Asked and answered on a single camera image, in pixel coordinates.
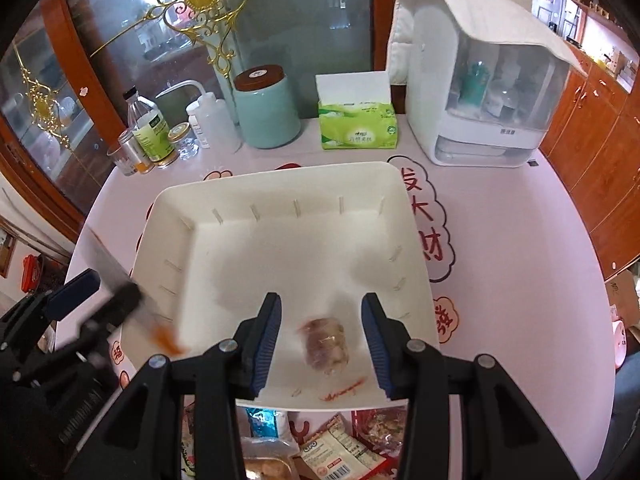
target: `green tissue box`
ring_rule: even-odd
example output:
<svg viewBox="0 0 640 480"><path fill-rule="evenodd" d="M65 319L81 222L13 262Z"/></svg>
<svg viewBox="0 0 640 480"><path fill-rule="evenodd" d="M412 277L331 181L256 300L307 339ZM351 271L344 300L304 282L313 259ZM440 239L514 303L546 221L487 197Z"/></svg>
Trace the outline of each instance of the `green tissue box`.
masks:
<svg viewBox="0 0 640 480"><path fill-rule="evenodd" d="M398 121L392 104L319 105L322 148L386 148L398 143Z"/></svg>
<svg viewBox="0 0 640 480"><path fill-rule="evenodd" d="M398 144L398 120L386 72L319 74L318 120L324 150Z"/></svg>

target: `teal canister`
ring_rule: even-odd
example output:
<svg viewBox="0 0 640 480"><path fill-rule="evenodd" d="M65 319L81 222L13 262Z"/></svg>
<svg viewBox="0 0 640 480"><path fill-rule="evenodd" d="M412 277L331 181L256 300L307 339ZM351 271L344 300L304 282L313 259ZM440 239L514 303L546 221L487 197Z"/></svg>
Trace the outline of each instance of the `teal canister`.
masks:
<svg viewBox="0 0 640 480"><path fill-rule="evenodd" d="M277 148L296 138L300 118L279 65L261 65L234 79L242 138L254 148Z"/></svg>

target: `cabinet handle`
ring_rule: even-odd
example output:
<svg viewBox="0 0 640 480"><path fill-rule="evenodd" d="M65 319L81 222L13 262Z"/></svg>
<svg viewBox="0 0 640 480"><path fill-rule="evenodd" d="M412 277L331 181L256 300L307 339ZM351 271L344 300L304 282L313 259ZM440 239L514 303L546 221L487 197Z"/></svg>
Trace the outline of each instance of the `cabinet handle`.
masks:
<svg viewBox="0 0 640 480"><path fill-rule="evenodd" d="M574 104L578 102L578 95L580 95L580 92L582 91L582 87L578 86L578 88L575 89L574 92Z"/></svg>
<svg viewBox="0 0 640 480"><path fill-rule="evenodd" d="M580 104L578 104L578 108L582 108L582 106L584 105L584 100L587 98L587 92L585 92L584 94L582 94L582 97L580 97Z"/></svg>

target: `white towel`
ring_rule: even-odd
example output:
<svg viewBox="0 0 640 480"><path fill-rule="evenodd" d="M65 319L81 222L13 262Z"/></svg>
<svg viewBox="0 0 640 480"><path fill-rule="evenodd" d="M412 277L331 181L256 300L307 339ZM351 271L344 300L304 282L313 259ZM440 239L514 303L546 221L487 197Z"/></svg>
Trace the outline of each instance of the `white towel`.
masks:
<svg viewBox="0 0 640 480"><path fill-rule="evenodd" d="M511 0L443 0L460 29L470 38L499 44L525 44L545 47L586 76L571 48ZM386 50L386 70L392 85L404 85L408 76L409 53L414 40L414 15L429 0L396 0Z"/></svg>

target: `white appliance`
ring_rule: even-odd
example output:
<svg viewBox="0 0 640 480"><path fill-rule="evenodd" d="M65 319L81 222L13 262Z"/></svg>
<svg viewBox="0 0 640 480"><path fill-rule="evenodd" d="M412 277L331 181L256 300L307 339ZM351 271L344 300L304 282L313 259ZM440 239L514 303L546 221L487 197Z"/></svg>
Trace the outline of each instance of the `white appliance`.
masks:
<svg viewBox="0 0 640 480"><path fill-rule="evenodd" d="M396 0L387 70L443 166L517 167L540 145L564 91L570 48L509 0Z"/></svg>

